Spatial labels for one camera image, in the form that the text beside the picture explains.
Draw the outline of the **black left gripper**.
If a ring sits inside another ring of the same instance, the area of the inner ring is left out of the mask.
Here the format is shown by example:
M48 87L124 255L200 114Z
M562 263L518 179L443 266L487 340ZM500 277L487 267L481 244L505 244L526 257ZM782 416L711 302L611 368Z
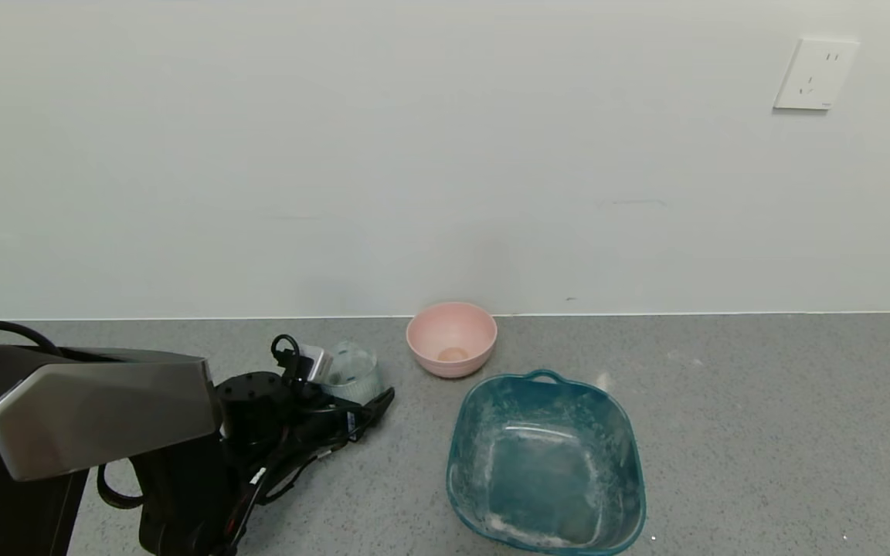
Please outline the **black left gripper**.
M354 441L361 427L378 425L396 397L389 387L365 405L343 398L317 398L301 408L301 445L307 448L342 446Z

